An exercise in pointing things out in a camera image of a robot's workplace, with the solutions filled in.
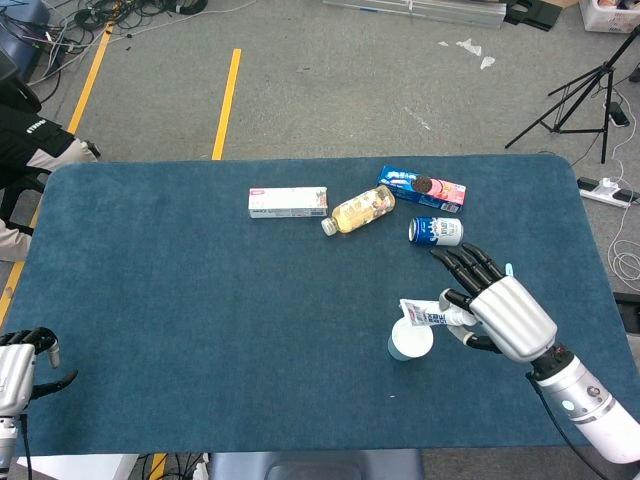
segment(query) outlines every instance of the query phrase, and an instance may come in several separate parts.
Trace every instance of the robotic hand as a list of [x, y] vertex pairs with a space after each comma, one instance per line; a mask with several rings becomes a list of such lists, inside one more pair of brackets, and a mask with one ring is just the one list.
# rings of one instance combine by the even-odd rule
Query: robotic hand
[[74, 370], [58, 382], [34, 386], [35, 357], [45, 350], [49, 364], [57, 368], [60, 365], [58, 339], [48, 328], [0, 337], [0, 480], [8, 476], [18, 436], [17, 422], [24, 418], [21, 414], [29, 401], [62, 390], [78, 375]]
[[531, 362], [528, 378], [549, 394], [600, 452], [614, 463], [640, 460], [640, 425], [562, 345], [555, 345], [558, 327], [526, 288], [478, 247], [433, 249], [470, 293], [452, 289], [440, 295], [440, 308], [461, 308], [474, 315], [488, 336], [478, 337], [464, 326], [449, 330], [465, 345], [502, 353], [515, 362]]

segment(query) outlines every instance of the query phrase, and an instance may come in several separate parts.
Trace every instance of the white paper cup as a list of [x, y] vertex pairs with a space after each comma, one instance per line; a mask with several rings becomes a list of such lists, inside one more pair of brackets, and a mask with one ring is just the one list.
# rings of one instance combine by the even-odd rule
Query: white paper cup
[[387, 342], [389, 353], [396, 360], [406, 362], [425, 356], [433, 346], [433, 331], [428, 325], [413, 326], [406, 317], [398, 320]]

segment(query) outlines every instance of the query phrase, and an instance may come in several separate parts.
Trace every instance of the soda can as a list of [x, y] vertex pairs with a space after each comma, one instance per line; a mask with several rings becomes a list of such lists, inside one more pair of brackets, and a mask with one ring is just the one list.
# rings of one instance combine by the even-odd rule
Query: soda can
[[416, 217], [409, 223], [409, 241], [418, 245], [455, 246], [463, 232], [457, 218]]

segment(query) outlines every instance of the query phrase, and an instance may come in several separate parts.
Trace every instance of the table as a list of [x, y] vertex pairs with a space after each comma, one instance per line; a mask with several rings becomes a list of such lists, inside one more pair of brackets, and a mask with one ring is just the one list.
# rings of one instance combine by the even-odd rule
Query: table
[[[559, 445], [527, 365], [444, 329], [386, 350], [398, 299], [457, 287], [397, 201], [348, 235], [250, 219], [250, 187], [326, 186], [331, 208], [385, 164], [467, 185], [465, 240], [515, 275], [636, 417], [638, 376], [575, 178], [553, 155], [68, 166], [49, 179], [7, 330], [45, 325], [62, 372], [29, 407], [34, 455]], [[569, 436], [585, 443], [564, 421]]]

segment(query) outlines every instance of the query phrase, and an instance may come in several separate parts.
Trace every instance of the toothpaste box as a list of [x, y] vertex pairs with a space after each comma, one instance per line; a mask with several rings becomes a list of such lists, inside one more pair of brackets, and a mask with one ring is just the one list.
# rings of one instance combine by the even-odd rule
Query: toothpaste box
[[467, 187], [457, 183], [410, 172], [402, 168], [382, 167], [378, 185], [386, 185], [397, 198], [456, 213], [462, 209]]
[[327, 187], [251, 188], [251, 218], [324, 217]]

